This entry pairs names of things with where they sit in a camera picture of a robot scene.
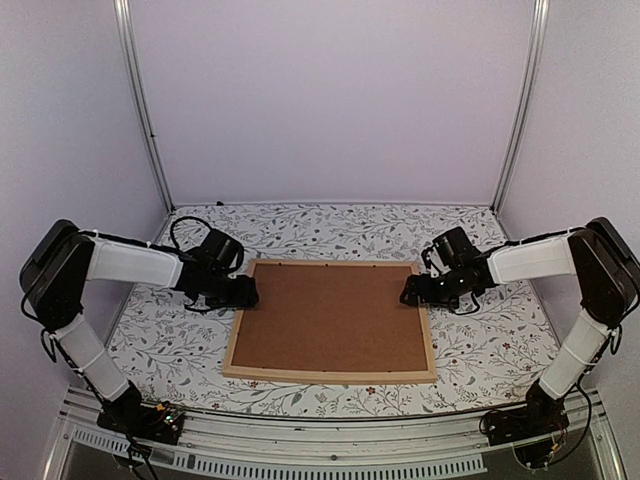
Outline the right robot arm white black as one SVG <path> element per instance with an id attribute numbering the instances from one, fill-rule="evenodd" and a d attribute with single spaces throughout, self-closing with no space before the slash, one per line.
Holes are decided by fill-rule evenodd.
<path id="1" fill-rule="evenodd" d="M 528 392 L 517 427 L 537 436 L 552 424 L 560 401 L 594 367 L 611 335 L 639 307 L 639 260 L 606 217 L 581 227 L 507 241 L 487 250 L 455 227 L 432 241 L 423 274 L 410 275 L 401 303 L 458 313 L 460 300 L 476 303 L 487 290 L 520 281 L 572 277 L 579 301 L 560 350 Z"/>

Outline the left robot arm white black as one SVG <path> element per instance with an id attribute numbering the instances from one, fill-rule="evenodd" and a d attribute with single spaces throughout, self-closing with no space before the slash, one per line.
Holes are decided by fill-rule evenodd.
<path id="1" fill-rule="evenodd" d="M 108 353 L 105 328 L 87 317 L 98 287 L 111 293 L 136 285 L 176 291 L 188 299 L 186 310 L 199 313 L 259 302 L 255 279 L 239 271 L 245 249 L 238 240 L 208 227 L 199 244 L 185 248 L 176 228 L 169 229 L 168 244 L 160 245 L 59 219 L 19 273 L 23 315 L 41 326 L 46 346 L 65 355 L 97 397 L 111 403 L 111 419 L 128 434 L 141 433 L 149 415 L 136 402 L 139 391 Z"/>

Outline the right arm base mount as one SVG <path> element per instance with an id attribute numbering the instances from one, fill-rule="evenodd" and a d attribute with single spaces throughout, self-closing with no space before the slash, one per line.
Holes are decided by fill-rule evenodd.
<path id="1" fill-rule="evenodd" d="M 534 383 L 525 396 L 523 407 L 511 410 L 490 410 L 479 421 L 479 431 L 491 446 L 528 440 L 546 435 L 545 440 L 516 447 L 516 460 L 524 467 L 540 469 L 547 467 L 559 450 L 561 440 L 552 440 L 550 434 L 569 426 L 564 410 L 564 398 L 554 399 Z"/>

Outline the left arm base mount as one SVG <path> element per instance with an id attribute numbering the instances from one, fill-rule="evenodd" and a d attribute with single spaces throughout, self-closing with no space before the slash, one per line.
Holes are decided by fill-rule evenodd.
<path id="1" fill-rule="evenodd" d="M 113 401 L 105 400 L 97 419 L 103 429 L 167 445 L 177 445 L 184 425 L 184 411 L 169 401 L 144 405 L 138 388 L 129 383 Z"/>

